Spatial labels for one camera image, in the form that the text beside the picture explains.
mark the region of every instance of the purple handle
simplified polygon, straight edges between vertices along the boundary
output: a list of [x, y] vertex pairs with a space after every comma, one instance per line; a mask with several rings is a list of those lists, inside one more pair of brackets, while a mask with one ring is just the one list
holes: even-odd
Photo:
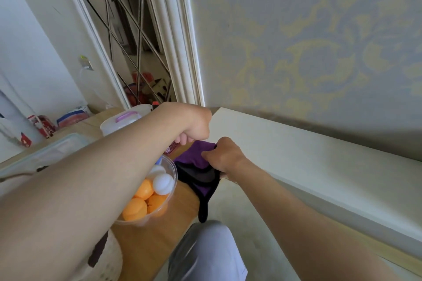
[[116, 123], [118, 123], [120, 120], [123, 120], [123, 119], [131, 116], [132, 114], [139, 114], [139, 113], [137, 113], [136, 111], [127, 111], [124, 114], [122, 114], [121, 116], [118, 116], [116, 118]]

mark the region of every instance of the wooden table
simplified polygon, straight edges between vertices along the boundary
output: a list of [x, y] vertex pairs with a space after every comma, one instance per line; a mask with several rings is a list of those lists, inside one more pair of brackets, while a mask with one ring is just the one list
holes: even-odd
[[[111, 108], [61, 129], [52, 138], [2, 162], [0, 168], [6, 167], [71, 133], [79, 133], [98, 140], [103, 137], [100, 130], [101, 123], [120, 112], [122, 109]], [[169, 157], [174, 159], [188, 147], [189, 145], [178, 148]], [[169, 202], [169, 208], [160, 218], [160, 225], [151, 227], [113, 225], [112, 230], [123, 252], [123, 269], [119, 281], [153, 280], [193, 219], [198, 215], [198, 208], [199, 200], [195, 193], [186, 184], [177, 182], [173, 197]]]

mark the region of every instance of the bowl of ping pong balls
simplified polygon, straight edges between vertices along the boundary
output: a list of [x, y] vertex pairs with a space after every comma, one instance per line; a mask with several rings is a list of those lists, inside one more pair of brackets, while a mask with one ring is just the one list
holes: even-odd
[[142, 227], [166, 213], [177, 183], [173, 161], [162, 156], [116, 220], [118, 225]]

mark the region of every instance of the person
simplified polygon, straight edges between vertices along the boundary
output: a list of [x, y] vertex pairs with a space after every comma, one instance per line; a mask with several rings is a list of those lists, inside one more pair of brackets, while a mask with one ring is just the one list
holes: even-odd
[[[166, 147], [174, 139], [207, 139], [210, 120], [206, 108], [163, 103], [4, 196], [2, 280], [68, 280]], [[243, 189], [302, 281], [398, 280], [375, 254], [276, 183], [229, 138], [203, 157]], [[212, 220], [194, 224], [169, 259], [172, 281], [245, 277], [229, 229]]]

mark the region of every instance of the tile floor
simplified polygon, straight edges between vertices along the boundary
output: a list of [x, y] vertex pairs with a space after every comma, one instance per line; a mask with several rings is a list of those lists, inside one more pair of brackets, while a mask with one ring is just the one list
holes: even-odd
[[[271, 232], [242, 189], [223, 179], [209, 202], [208, 218], [230, 228], [248, 269], [247, 280], [299, 281]], [[405, 281], [422, 281], [415, 274], [387, 262]], [[167, 279], [167, 263], [155, 281]]]

